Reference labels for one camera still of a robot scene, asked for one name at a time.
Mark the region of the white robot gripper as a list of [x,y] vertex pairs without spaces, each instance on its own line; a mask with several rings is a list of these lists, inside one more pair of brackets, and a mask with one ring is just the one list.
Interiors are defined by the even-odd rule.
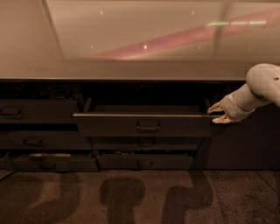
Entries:
[[223,112],[224,115],[213,119],[213,123],[226,124],[226,123],[237,123],[247,118],[254,110],[246,111],[240,108],[234,100],[232,94],[226,95],[221,102],[216,102],[208,110],[208,114]]

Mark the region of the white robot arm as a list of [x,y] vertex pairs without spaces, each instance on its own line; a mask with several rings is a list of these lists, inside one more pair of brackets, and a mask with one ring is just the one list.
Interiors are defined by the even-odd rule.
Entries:
[[280,107],[280,67],[258,64],[249,69],[243,86],[216,102],[207,113],[223,112],[213,123],[238,123],[271,103]]

